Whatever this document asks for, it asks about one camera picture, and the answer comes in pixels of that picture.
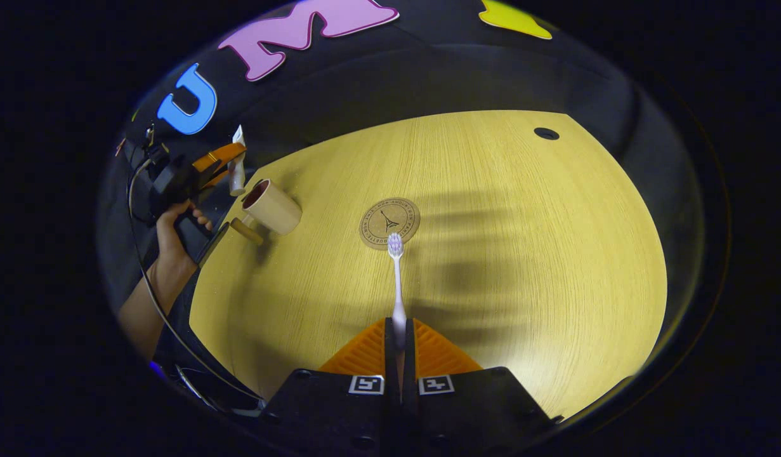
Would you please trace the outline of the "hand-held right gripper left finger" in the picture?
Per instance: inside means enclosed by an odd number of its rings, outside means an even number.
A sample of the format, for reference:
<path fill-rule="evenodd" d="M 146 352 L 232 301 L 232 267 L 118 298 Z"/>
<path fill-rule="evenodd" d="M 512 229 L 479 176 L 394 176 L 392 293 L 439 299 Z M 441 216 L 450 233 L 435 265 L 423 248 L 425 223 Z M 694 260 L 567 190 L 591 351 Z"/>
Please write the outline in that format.
<path fill-rule="evenodd" d="M 263 413 L 263 434 L 285 455 L 388 456 L 401 407 L 394 325 L 383 319 L 335 355 L 297 369 Z"/>

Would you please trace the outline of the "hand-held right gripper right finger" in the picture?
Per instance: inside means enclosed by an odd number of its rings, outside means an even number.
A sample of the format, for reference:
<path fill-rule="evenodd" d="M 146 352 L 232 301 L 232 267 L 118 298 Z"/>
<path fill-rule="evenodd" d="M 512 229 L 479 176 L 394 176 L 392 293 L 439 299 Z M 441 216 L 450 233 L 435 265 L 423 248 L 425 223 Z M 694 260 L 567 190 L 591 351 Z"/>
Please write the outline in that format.
<path fill-rule="evenodd" d="M 403 343 L 405 456 L 515 456 L 556 427 L 509 368 L 481 368 L 419 319 Z"/>

